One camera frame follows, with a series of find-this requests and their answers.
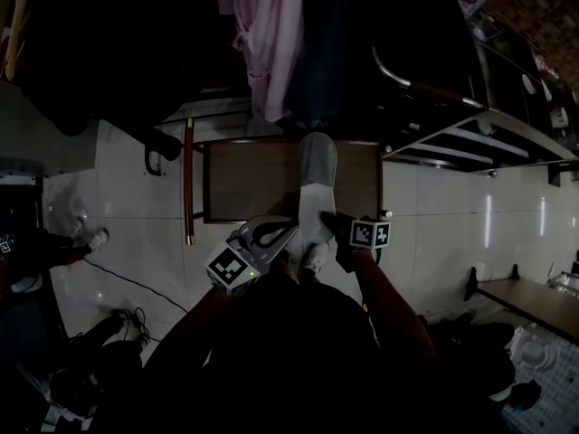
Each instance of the white sneaker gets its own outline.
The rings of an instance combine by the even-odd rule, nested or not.
[[[104,228],[89,241],[89,248],[92,252],[99,252],[109,242],[109,232]]]
[[[74,224],[72,225],[71,238],[73,240],[80,238],[83,231],[84,231],[84,220],[78,218],[77,220],[74,221]]]
[[[326,264],[328,254],[329,244],[327,242],[312,244],[301,261],[301,270],[309,269],[318,273]]]

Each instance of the wooden tabletop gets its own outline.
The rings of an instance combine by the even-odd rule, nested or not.
[[[579,345],[579,299],[526,279],[483,281],[478,292]]]
[[[382,208],[382,159],[377,144],[336,141],[336,209],[377,219]],[[255,215],[297,217],[299,143],[285,140],[212,142],[204,150],[206,222]]]

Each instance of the hanging clothes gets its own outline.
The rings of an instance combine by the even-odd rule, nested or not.
[[[227,56],[239,53],[217,45],[220,19],[217,0],[31,0],[16,79],[65,135],[104,119],[176,159],[180,141],[154,126],[240,71]]]
[[[303,43],[301,0],[219,0],[221,14],[235,14],[234,46],[243,52],[252,88],[253,114],[274,122]]]
[[[291,84],[287,108],[302,122],[339,112],[346,62],[347,0],[303,0],[304,49]]]

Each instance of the metal handle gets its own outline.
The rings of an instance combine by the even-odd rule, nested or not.
[[[193,130],[195,122],[185,122],[185,155],[183,156],[183,203],[185,207],[185,244],[195,244],[193,216]]]
[[[148,146],[145,146],[145,168],[147,169],[147,172],[149,172],[151,175],[154,175],[155,177],[161,176],[160,162],[157,170],[155,170],[151,165],[151,149]]]
[[[378,69],[382,74],[387,77],[388,79],[392,79],[397,82],[402,87],[406,89],[412,88],[415,90],[419,90],[421,93],[426,93],[434,97],[438,97],[439,99],[443,99],[449,102],[457,102],[463,105],[469,106],[475,109],[482,109],[483,106],[475,101],[474,99],[462,97],[461,95],[457,95],[456,93],[452,93],[446,90],[437,89],[436,87],[432,87],[430,85],[424,85],[419,82],[412,82],[410,80],[404,79],[402,77],[397,76],[392,71],[384,66],[384,63],[378,57],[378,52],[375,45],[372,45],[372,55],[374,56],[374,61],[378,66]]]

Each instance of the cord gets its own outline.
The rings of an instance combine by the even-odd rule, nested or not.
[[[145,285],[141,285],[139,282],[137,282],[137,281],[135,281],[135,280],[122,277],[121,275],[118,275],[118,274],[115,273],[114,271],[110,271],[110,270],[105,269],[104,267],[101,267],[100,265],[93,264],[93,263],[90,262],[89,260],[86,260],[86,259],[83,259],[83,260],[84,260],[86,263],[91,264],[92,267],[96,267],[97,269],[101,269],[102,271],[105,271],[105,272],[109,273],[110,275],[113,275],[114,277],[117,277],[117,278],[120,278],[120,279],[124,279],[125,281],[128,281],[129,283],[133,283],[133,284],[135,284],[135,285],[137,285],[137,286],[141,286],[141,287],[144,288],[144,289],[148,289],[149,291],[157,294],[158,296],[161,296],[161,297],[165,298],[165,299],[168,300],[171,304],[173,304],[175,307],[179,307],[179,308],[180,308],[181,310],[183,310],[185,313],[188,312],[186,308],[179,306],[176,302],[174,302],[173,300],[169,299],[169,298],[168,298],[167,296],[165,296],[164,294],[161,294],[161,293],[156,292],[153,288],[150,288],[150,287],[145,286]]]
[[[130,325],[130,316],[129,320],[127,321],[127,327],[125,328],[125,335],[123,336],[123,341],[127,341],[127,334],[128,334],[128,326]]]
[[[143,320],[141,320],[138,317],[138,311],[139,310],[141,311],[141,314],[143,314]],[[139,324],[140,332],[146,339],[149,339],[150,341],[155,341],[156,343],[161,342],[159,339],[155,339],[154,337],[151,337],[151,334],[148,332],[148,328],[145,326],[145,320],[147,320],[147,317],[145,316],[145,310],[143,310],[141,307],[137,307],[135,309],[135,315],[133,315],[133,317],[135,317],[135,319],[137,320],[137,323]]]

